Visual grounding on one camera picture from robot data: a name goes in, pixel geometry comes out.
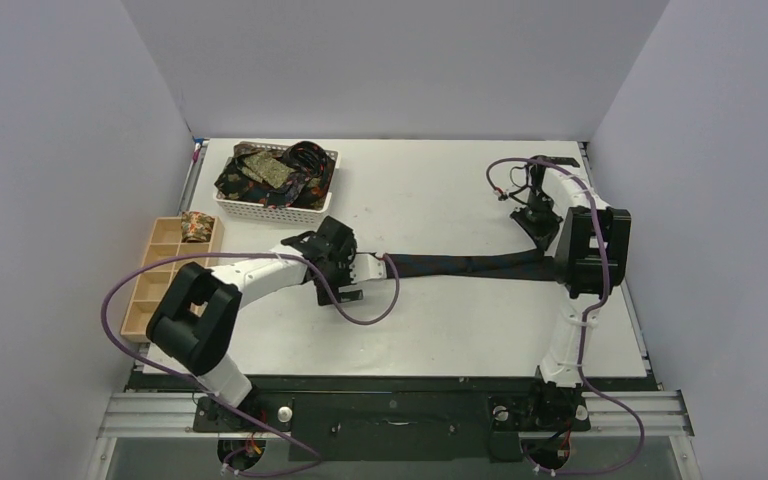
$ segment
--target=table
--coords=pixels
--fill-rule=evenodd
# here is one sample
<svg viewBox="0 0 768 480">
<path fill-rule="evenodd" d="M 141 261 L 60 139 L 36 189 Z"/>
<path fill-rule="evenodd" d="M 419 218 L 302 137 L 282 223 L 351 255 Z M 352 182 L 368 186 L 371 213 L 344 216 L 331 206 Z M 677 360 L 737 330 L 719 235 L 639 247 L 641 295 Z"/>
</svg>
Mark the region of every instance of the table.
<svg viewBox="0 0 768 480">
<path fill-rule="evenodd" d="M 211 139 L 191 210 L 219 216 L 223 251 L 263 252 L 309 228 L 229 217 L 213 182 L 241 139 Z M 251 139 L 290 145 L 295 139 Z M 360 250 L 490 255 L 533 243 L 484 179 L 490 162 L 537 154 L 582 161 L 576 142 L 314 139 L 337 150 L 331 215 L 355 231 Z M 494 181 L 509 185 L 508 168 Z M 367 283 L 346 309 L 383 311 L 392 281 Z M 399 303 L 380 323 L 360 327 L 333 307 L 318 307 L 312 285 L 287 288 L 243 309 L 229 354 L 247 374 L 523 377 L 535 373 L 563 290 L 555 283 L 458 277 L 406 279 Z M 591 377 L 646 375 L 626 298 L 617 288 L 602 308 L 585 361 Z M 156 346 L 148 358 L 181 369 Z M 150 367 L 146 373 L 160 373 Z"/>
</svg>

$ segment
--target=rolled camouflage fabric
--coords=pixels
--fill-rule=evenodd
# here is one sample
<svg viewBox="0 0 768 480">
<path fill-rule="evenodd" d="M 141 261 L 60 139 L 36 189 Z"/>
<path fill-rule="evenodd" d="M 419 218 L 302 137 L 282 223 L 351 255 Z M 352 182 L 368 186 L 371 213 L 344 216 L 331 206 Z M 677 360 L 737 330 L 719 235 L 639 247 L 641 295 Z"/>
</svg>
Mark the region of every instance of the rolled camouflage fabric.
<svg viewBox="0 0 768 480">
<path fill-rule="evenodd" d="M 181 241 L 184 243 L 205 243 L 213 235 L 215 220 L 206 213 L 184 212 L 181 214 Z"/>
</svg>

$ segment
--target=wooden tray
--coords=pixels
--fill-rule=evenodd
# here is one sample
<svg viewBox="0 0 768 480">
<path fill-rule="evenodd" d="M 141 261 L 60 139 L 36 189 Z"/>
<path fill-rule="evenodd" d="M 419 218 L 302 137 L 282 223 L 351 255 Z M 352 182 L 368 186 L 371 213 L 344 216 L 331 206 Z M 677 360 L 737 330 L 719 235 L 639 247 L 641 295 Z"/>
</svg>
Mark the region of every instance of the wooden tray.
<svg viewBox="0 0 768 480">
<path fill-rule="evenodd" d="M 218 217 L 214 217 L 213 235 L 208 243 L 181 243 L 181 217 L 160 217 L 154 221 L 142 266 L 154 263 L 164 258 L 189 253 L 218 252 L 222 247 L 222 236 L 225 227 Z M 172 278 L 178 270 L 189 262 L 196 262 L 205 267 L 217 265 L 218 258 L 196 258 L 181 262 L 169 263 L 143 273 L 137 277 L 131 303 L 128 304 L 125 320 L 119 333 L 123 338 L 132 342 L 148 342 L 145 329 L 154 314 L 160 300 L 172 283 Z"/>
</svg>

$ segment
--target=camouflage fabric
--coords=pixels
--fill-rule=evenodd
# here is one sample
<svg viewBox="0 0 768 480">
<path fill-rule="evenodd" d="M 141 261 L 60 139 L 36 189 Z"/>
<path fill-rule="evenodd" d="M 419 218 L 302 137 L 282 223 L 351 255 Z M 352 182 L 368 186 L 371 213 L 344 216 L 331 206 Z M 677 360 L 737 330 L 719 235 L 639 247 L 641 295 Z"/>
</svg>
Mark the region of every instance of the camouflage fabric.
<svg viewBox="0 0 768 480">
<path fill-rule="evenodd" d="M 181 240 L 185 243 L 205 243 L 213 235 L 215 220 L 206 213 L 184 212 L 181 214 Z"/>
<path fill-rule="evenodd" d="M 246 142 L 235 145 L 234 156 L 214 183 L 218 197 L 272 208 L 322 209 L 334 161 L 328 159 L 321 175 L 312 175 L 308 169 L 288 165 L 284 156 L 284 150 L 259 148 Z"/>
</svg>

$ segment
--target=white tabletop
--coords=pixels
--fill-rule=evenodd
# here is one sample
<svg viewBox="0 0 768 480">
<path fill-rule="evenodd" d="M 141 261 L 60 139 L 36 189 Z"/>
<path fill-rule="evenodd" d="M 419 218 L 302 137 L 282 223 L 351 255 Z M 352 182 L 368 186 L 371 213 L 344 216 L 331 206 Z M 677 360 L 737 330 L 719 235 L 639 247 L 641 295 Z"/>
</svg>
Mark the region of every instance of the white tabletop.
<svg viewBox="0 0 768 480">
<path fill-rule="evenodd" d="M 192 210 L 225 223 L 223 251 L 263 252 L 310 228 L 229 217 L 213 182 L 240 139 L 211 139 Z M 259 140 L 291 145 L 296 140 Z M 330 214 L 354 229 L 359 250 L 492 255 L 534 248 L 508 218 L 484 170 L 498 158 L 574 157 L 575 142 L 314 140 L 342 156 Z M 508 169 L 494 180 L 507 186 Z M 371 318 L 390 302 L 393 281 L 363 285 L 348 304 Z M 380 323 L 361 327 L 319 307 L 312 285 L 287 288 L 243 309 L 229 353 L 247 374 L 381 376 L 531 376 L 544 355 L 561 287 L 552 282 L 459 277 L 411 278 Z M 180 369 L 155 346 L 149 358 Z M 147 373 L 158 373 L 146 368 Z M 645 368 L 621 289 L 602 308 L 585 361 L 593 377 L 640 377 Z"/>
</svg>

